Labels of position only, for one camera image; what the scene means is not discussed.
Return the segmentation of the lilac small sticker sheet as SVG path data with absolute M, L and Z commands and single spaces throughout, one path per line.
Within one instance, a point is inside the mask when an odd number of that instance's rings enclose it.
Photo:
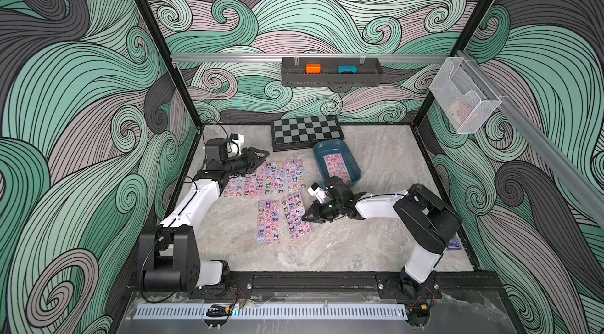
M 266 165 L 264 183 L 266 195 L 281 194 L 285 191 L 284 162 L 270 162 Z

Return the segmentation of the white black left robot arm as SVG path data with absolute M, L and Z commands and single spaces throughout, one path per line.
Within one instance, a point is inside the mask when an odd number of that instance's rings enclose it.
M 201 260 L 195 230 L 221 197 L 228 182 L 254 173 L 269 151 L 245 148 L 240 135 L 205 143 L 203 167 L 193 177 L 185 200 L 138 239 L 138 287 L 144 293 L 192 293 L 208 288 L 231 291 L 228 262 Z

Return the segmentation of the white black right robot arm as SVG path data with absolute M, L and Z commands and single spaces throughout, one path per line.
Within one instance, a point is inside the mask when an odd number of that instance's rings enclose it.
M 325 223 L 340 218 L 362 221 L 388 218 L 403 222 L 415 245 L 402 268 L 398 288 L 407 299 L 418 299 L 433 291 L 432 277 L 449 242 L 456 236 L 462 219 L 456 210 L 423 184 L 401 192 L 355 193 L 340 178 L 308 189 L 315 198 L 302 216 L 304 222 Z

